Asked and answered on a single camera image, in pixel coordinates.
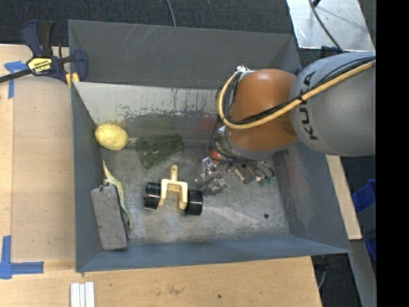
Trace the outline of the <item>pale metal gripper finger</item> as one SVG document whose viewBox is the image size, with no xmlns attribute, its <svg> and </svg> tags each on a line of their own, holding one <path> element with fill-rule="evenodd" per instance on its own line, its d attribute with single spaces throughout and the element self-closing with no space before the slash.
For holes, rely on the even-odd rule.
<svg viewBox="0 0 409 307">
<path fill-rule="evenodd" d="M 207 196 L 215 196 L 227 191 L 231 186 L 223 178 L 211 178 L 206 181 L 202 188 L 202 192 Z"/>
<path fill-rule="evenodd" d="M 197 176 L 195 178 L 196 184 L 207 184 L 213 180 L 216 176 L 216 164 L 214 161 L 206 157 L 201 161 L 201 164 L 197 171 Z"/>
</svg>

